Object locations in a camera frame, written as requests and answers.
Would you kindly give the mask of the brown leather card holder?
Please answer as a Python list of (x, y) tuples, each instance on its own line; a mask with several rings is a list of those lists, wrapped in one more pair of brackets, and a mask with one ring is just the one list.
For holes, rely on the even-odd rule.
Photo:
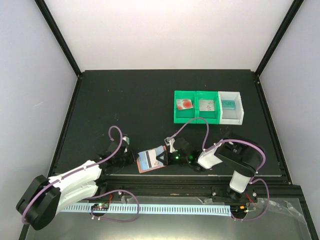
[(164, 157), (161, 156), (161, 161), (159, 161), (157, 160), (157, 156), (163, 154), (166, 150), (166, 147), (161, 145), (156, 148), (139, 152), (136, 161), (139, 173), (142, 174), (165, 167), (163, 163)]

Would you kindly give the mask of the white flower card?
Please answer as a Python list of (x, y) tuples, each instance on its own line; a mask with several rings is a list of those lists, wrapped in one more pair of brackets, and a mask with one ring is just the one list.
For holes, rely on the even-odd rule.
[(214, 112), (215, 101), (212, 99), (200, 99), (199, 100), (199, 111), (200, 112)]

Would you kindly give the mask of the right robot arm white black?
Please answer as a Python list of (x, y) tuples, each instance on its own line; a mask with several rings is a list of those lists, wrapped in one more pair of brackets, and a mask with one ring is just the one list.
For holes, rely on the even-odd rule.
[(222, 163), (230, 166), (233, 174), (227, 195), (230, 200), (238, 202), (246, 195), (247, 185), (253, 183), (253, 178), (265, 164), (266, 155), (257, 144), (242, 138), (234, 139), (234, 136), (230, 134), (202, 151), (179, 138), (169, 145), (169, 150), (157, 153), (155, 159), (164, 166), (187, 164), (195, 172), (209, 170)]

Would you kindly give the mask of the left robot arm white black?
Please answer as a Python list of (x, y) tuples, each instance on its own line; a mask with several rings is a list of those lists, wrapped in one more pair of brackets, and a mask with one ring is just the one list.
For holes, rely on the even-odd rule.
[(135, 162), (130, 140), (112, 141), (96, 159), (49, 178), (33, 179), (16, 205), (24, 224), (35, 230), (46, 227), (66, 207), (84, 199), (103, 199), (108, 192), (106, 177)]

